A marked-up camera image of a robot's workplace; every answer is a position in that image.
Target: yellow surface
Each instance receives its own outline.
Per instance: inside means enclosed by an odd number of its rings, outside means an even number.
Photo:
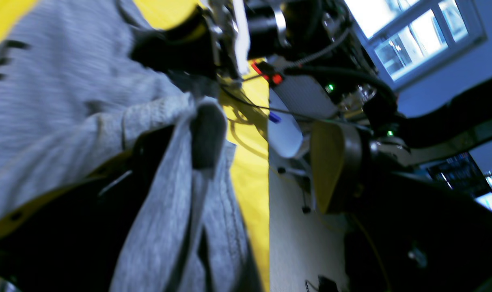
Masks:
[[[0,0],[0,41],[32,9],[38,0]],[[135,0],[155,28],[168,29],[185,20],[198,0]],[[244,92],[257,105],[268,106],[268,85],[259,78],[248,81]],[[268,198],[268,144],[266,111],[260,111],[221,96],[228,116],[228,140],[237,144],[231,177],[235,194],[250,235],[264,289],[270,290],[270,232]]]

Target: blue wall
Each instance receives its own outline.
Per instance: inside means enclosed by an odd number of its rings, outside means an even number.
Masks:
[[[399,110],[405,115],[413,117],[428,113],[465,89],[492,77],[492,0],[474,1],[487,38],[402,89]]]

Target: gray towel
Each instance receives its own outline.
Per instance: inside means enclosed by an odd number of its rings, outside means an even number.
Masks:
[[[0,44],[0,218],[175,125],[113,291],[260,290],[214,100],[129,59],[132,0],[41,0]]]

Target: white floor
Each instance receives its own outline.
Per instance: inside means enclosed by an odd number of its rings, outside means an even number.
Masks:
[[[345,218],[303,214],[300,186],[290,174],[274,171],[288,166],[287,161],[270,151],[270,166],[271,292],[305,292],[305,279],[318,286],[318,275],[332,279],[341,291],[347,291]]]

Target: yellow pad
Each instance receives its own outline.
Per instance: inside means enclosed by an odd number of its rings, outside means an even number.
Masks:
[[[38,0],[0,0],[0,41]],[[155,28],[168,29],[183,22],[198,0],[135,0],[144,17]],[[268,106],[268,84],[261,78],[244,84],[255,104]],[[250,235],[264,290],[270,290],[270,231],[268,189],[267,111],[260,111],[221,96],[228,116],[228,140],[237,145],[231,177],[235,195]]]

